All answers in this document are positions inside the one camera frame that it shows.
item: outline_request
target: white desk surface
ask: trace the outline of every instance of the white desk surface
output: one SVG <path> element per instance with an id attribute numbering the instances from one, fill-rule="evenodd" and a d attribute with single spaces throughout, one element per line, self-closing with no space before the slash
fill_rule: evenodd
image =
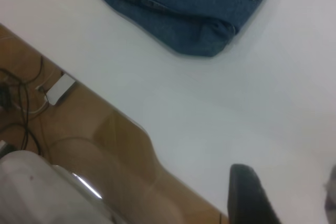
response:
<path id="1" fill-rule="evenodd" d="M 179 57 L 102 0 L 0 0 L 0 22 L 143 126 L 166 169 L 226 211 L 251 165 L 283 223 L 327 223 L 336 0 L 266 0 L 224 53 Z"/>

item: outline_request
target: cable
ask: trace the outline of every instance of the cable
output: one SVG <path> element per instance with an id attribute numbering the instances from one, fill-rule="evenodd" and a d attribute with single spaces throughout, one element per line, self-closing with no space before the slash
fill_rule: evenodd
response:
<path id="1" fill-rule="evenodd" d="M 14 126 L 20 126 L 20 127 L 24 128 L 25 131 L 28 132 L 28 134 L 31 136 L 31 138 L 33 139 L 33 141 L 36 145 L 38 155 L 41 155 L 42 154 L 41 146 L 38 143 L 36 136 L 33 134 L 33 132 L 31 132 L 31 130 L 26 129 L 25 125 L 23 125 L 21 123 L 10 123 L 10 124 L 6 125 L 5 127 L 1 128 L 0 133 L 3 133 L 4 131 L 6 131 L 6 130 L 10 129 L 11 127 L 14 127 Z"/>
<path id="2" fill-rule="evenodd" d="M 40 115 L 42 115 L 45 111 L 47 111 L 47 109 L 49 108 L 50 106 L 50 103 L 49 103 L 49 99 L 48 99 L 48 96 L 47 96 L 47 93 L 45 91 L 45 89 L 43 87 L 40 88 L 42 90 L 42 92 L 44 93 L 45 95 L 45 98 L 47 99 L 47 106 L 45 107 L 44 110 L 42 110 L 39 114 L 37 114 L 36 116 L 34 116 L 33 118 L 30 119 L 30 121 L 34 120 L 35 118 L 39 117 Z"/>
<path id="3" fill-rule="evenodd" d="M 41 148 L 40 148 L 40 145 L 36 139 L 36 137 L 34 136 L 34 134 L 31 132 L 31 130 L 28 128 L 28 123 L 29 123 L 29 94 L 28 94 L 28 90 L 27 90 L 27 87 L 26 87 L 26 84 L 22 82 L 22 80 L 17 77 L 16 75 L 14 75 L 13 73 L 9 72 L 8 70 L 6 69 L 3 69 L 3 68 L 0 68 L 0 72 L 2 73 L 5 73 L 7 76 L 9 76 L 10 78 L 14 79 L 15 81 L 18 82 L 17 85 L 15 85 L 18 90 L 18 100 L 19 100 L 19 106 L 20 106 L 20 112 L 21 112 L 21 117 L 22 117 L 22 122 L 23 124 L 20 124 L 20 123 L 11 123 L 5 127 L 3 127 L 0 132 L 3 132 L 7 129 L 9 129 L 10 127 L 12 126 L 21 126 L 25 129 L 25 134 L 24 134 L 24 137 L 23 137 L 23 140 L 22 140 L 22 144 L 21 144 L 21 150 L 25 150 L 26 147 L 27 147 L 27 144 L 28 144 L 28 140 L 29 140 L 29 135 L 33 138 L 33 141 L 35 142 L 36 144 L 36 147 L 38 149 L 38 154 L 41 155 Z M 23 109 L 23 104 L 22 104 L 22 96 L 21 96 L 21 89 L 24 89 L 25 91 L 25 96 L 26 96 L 26 102 L 27 102 L 27 106 L 26 106 L 26 113 Z"/>
<path id="4" fill-rule="evenodd" d="M 38 70 L 37 75 L 36 75 L 34 78 L 32 78 L 31 80 L 29 80 L 29 81 L 26 81 L 26 82 L 21 81 L 21 84 L 23 84 L 23 85 L 28 85 L 28 84 L 34 82 L 35 80 L 37 80 L 37 78 L 38 78 L 38 77 L 41 75 L 41 73 L 42 73 L 43 66 L 44 66 L 44 59 L 43 59 L 43 56 L 41 56 L 41 57 L 40 57 L 40 68 L 39 68 L 39 70 Z M 16 85 L 16 84 L 11 84 L 11 85 L 9 85 L 9 86 L 10 86 L 10 87 L 16 87 L 17 85 Z"/>
<path id="5" fill-rule="evenodd" d="M 43 87 L 43 85 L 44 84 L 46 84 L 47 83 L 47 81 L 49 81 L 50 80 L 50 78 L 54 75 L 54 73 L 56 72 L 56 67 L 52 70 L 52 72 L 51 72 L 51 74 L 40 84 L 40 85 L 38 85 L 38 86 L 36 86 L 36 90 L 39 90 L 41 87 Z"/>
<path id="6" fill-rule="evenodd" d="M 23 109 L 23 111 L 24 111 L 25 113 L 28 112 L 29 115 L 37 114 L 37 113 L 41 112 L 41 111 L 44 109 L 44 107 L 45 107 L 45 105 L 46 105 L 47 103 L 48 103 L 48 102 L 45 101 L 45 102 L 43 103 L 43 105 L 42 105 L 39 109 L 37 109 L 37 110 L 35 110 L 35 111 L 26 111 L 25 109 Z M 18 104 L 16 104 L 14 101 L 12 101 L 12 105 L 14 105 L 14 107 L 16 107 L 17 109 L 21 110 L 21 107 L 20 107 Z"/>

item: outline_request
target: denim fabric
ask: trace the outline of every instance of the denim fabric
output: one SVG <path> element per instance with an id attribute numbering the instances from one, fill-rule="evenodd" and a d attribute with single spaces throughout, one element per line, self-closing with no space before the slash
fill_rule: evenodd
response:
<path id="1" fill-rule="evenodd" d="M 262 0 L 105 0 L 175 51 L 214 56 Z"/>

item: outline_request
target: brown floor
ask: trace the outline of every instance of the brown floor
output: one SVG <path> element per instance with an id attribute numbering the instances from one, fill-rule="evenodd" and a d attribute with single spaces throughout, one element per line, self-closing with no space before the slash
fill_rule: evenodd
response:
<path id="1" fill-rule="evenodd" d="M 39 69 L 39 53 L 0 25 L 0 68 L 24 80 Z M 55 66 L 45 60 L 43 74 L 29 85 L 30 110 L 41 106 L 44 94 L 35 87 Z M 44 85 L 60 77 L 56 69 Z M 19 120 L 19 111 L 0 112 L 0 128 Z M 220 212 L 169 174 L 158 162 L 148 136 L 86 87 L 78 84 L 58 106 L 51 106 L 29 123 L 52 164 L 86 178 L 105 203 L 134 224 L 218 224 Z M 0 134 L 20 147 L 23 132 Z M 30 140 L 28 150 L 36 152 Z"/>

